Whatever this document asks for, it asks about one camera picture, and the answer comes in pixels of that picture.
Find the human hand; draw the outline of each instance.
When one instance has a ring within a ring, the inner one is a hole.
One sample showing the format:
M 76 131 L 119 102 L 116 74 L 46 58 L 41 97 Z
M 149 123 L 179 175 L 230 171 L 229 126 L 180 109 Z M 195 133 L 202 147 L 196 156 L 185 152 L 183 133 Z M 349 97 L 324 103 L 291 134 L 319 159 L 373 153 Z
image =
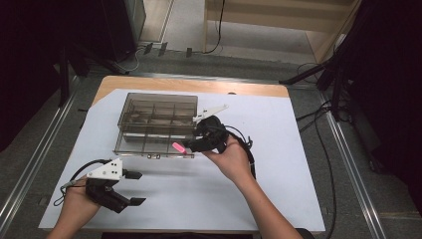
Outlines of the human hand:
M 67 188 L 59 220 L 47 238 L 72 238 L 97 214 L 100 206 L 86 195 L 86 180 L 84 176 Z
M 223 153 L 203 151 L 223 172 L 223 174 L 239 186 L 240 182 L 253 179 L 249 165 L 248 155 L 239 141 L 229 135 L 226 141 L 226 149 Z

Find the person's left hand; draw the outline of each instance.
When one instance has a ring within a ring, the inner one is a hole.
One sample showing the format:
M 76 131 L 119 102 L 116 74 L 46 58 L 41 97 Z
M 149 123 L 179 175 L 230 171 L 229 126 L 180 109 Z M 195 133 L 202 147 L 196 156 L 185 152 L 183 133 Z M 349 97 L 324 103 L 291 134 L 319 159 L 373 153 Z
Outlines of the person's left hand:
M 99 211 L 101 206 L 85 194 L 86 180 L 84 176 L 68 187 L 59 220 L 47 238 L 72 238 Z

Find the person's right hand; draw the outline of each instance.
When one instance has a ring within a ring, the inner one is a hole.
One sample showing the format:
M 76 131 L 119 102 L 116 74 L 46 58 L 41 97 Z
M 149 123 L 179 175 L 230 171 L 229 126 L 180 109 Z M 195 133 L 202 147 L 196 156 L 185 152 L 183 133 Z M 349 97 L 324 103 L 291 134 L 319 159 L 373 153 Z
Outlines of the person's right hand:
M 205 156 L 211 159 L 236 185 L 247 179 L 253 178 L 249 165 L 248 155 L 238 140 L 229 135 L 226 142 L 226 149 L 223 153 L 203 151 Z

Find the gray carpet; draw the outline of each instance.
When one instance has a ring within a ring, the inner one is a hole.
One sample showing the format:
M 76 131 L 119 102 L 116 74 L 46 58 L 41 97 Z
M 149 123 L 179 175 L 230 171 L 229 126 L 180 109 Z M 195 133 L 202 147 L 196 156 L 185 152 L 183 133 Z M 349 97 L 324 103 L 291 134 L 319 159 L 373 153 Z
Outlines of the gray carpet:
M 294 76 L 298 67 L 293 64 L 203 55 L 194 55 L 192 58 L 186 59 L 183 53 L 176 52 L 166 52 L 162 57 L 157 55 L 155 50 L 149 55 L 139 55 L 140 66 L 131 75 L 136 76 L 140 73 L 180 74 L 250 79 L 251 83 L 276 84 L 277 80 L 286 80 Z M 135 65 L 135 62 L 129 62 L 126 67 L 129 68 L 129 64 Z M 38 229 L 38 224 L 46 209 L 45 203 L 40 204 L 40 201 L 43 198 L 50 199 L 67 158 L 72 152 L 85 117 L 85 113 L 78 112 L 78 109 L 90 107 L 102 78 L 110 75 L 100 66 L 91 65 L 91 68 L 89 76 L 83 79 L 71 110 L 16 214 L 6 238 L 45 238 L 47 235 L 46 232 Z M 302 82 L 301 84 L 300 88 L 289 88 L 297 117 L 315 111 L 321 104 L 319 92 L 309 83 Z M 0 153 L 0 162 L 3 165 L 10 165 L 2 167 L 7 169 L 0 174 L 0 179 L 6 182 L 0 188 L 1 201 L 5 200 L 20 177 L 53 117 L 58 101 L 58 95 L 52 96 L 13 143 Z M 299 127 L 306 123 L 306 120 L 301 121 Z M 371 238 L 326 118 L 320 118 L 317 125 L 328 150 L 337 195 L 337 219 L 331 238 Z M 343 128 L 369 194 L 380 212 L 387 236 L 389 238 L 421 238 L 422 220 L 415 214 L 416 209 L 408 196 L 406 186 L 392 175 L 378 175 L 370 171 L 367 164 L 367 153 L 360 145 L 352 126 L 344 123 Z M 302 140 L 324 224 L 329 230 L 333 213 L 331 186 L 326 159 L 314 126 L 302 133 Z M 76 238 L 101 238 L 101 233 L 81 232 Z M 325 238 L 325 234 L 321 233 L 316 238 Z

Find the desk leg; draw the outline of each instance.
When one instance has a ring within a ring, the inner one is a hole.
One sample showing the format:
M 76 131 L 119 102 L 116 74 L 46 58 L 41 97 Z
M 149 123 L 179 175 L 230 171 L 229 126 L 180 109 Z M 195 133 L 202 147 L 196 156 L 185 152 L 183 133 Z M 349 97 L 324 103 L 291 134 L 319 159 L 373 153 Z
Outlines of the desk leg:
M 208 35 L 208 1 L 205 0 L 204 5 L 204 26 L 202 28 L 202 53 L 207 52 L 207 35 Z

